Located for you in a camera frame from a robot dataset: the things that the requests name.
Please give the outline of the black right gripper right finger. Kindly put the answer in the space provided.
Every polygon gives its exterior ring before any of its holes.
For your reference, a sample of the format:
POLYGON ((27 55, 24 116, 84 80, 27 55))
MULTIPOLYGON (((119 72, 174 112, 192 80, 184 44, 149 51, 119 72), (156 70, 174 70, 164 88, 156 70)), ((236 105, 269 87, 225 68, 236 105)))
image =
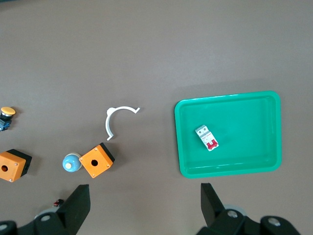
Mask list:
POLYGON ((201 211, 206 226, 196 235, 301 235, 282 217, 269 215, 255 222, 236 209, 225 208, 210 183, 201 184, 201 211))

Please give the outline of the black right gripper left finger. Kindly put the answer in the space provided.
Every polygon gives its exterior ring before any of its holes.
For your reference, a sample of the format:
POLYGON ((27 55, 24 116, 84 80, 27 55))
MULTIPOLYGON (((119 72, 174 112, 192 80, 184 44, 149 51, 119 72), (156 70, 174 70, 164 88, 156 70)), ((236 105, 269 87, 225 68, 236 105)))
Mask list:
POLYGON ((17 235, 76 235, 90 211, 89 185, 79 185, 56 212, 17 229, 17 235))

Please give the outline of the white circuit breaker red switch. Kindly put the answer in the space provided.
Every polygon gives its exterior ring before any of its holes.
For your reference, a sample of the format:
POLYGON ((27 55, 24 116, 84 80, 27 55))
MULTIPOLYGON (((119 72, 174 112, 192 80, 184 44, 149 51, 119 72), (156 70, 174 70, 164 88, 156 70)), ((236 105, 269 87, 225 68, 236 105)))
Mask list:
POLYGON ((198 127, 197 129, 195 129, 195 132, 208 151, 213 151, 214 149, 219 147, 218 141, 206 125, 198 127))

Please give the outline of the orange button box black base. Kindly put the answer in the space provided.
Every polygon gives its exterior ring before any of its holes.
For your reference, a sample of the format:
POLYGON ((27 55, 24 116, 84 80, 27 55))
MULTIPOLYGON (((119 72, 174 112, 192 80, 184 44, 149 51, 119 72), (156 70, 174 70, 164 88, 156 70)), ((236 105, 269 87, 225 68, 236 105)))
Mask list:
POLYGON ((16 149, 0 153, 0 179, 14 182, 24 176, 30 167, 32 157, 16 149))
POLYGON ((112 167, 115 158, 102 142, 79 157, 79 161, 91 178, 96 178, 112 167))

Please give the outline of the white curved plastic clip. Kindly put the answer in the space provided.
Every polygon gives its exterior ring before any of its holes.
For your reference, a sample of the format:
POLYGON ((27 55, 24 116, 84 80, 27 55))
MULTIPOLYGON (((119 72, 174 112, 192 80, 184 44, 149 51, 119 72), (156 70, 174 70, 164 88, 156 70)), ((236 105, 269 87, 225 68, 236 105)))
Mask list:
POLYGON ((120 110, 128 110, 134 114, 137 114, 140 111, 140 107, 135 109, 135 108, 129 107, 129 106, 120 106, 120 107, 110 107, 107 110, 107 112, 106 112, 107 117, 105 120, 105 129, 106 129, 106 132, 108 134, 107 141, 111 140, 114 137, 114 134, 110 128, 110 119, 115 112, 120 111, 120 110))

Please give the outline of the green plastic tray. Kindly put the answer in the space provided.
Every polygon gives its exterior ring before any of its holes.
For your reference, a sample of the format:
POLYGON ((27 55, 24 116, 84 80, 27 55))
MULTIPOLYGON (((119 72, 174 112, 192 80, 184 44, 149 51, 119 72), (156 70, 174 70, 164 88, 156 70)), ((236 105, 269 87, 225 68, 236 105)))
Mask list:
POLYGON ((174 108, 181 174, 189 179, 276 170, 282 162, 281 100, 273 91, 185 99, 174 108), (219 143, 208 151, 195 132, 219 143))

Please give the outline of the yellow mushroom push button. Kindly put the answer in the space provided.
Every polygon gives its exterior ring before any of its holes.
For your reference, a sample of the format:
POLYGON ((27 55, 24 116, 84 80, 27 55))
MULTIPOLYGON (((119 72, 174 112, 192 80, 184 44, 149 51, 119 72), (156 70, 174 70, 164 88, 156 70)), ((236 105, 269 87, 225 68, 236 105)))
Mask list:
POLYGON ((0 132, 7 130, 11 123, 12 117, 16 114, 16 111, 11 107, 2 107, 0 109, 0 132))

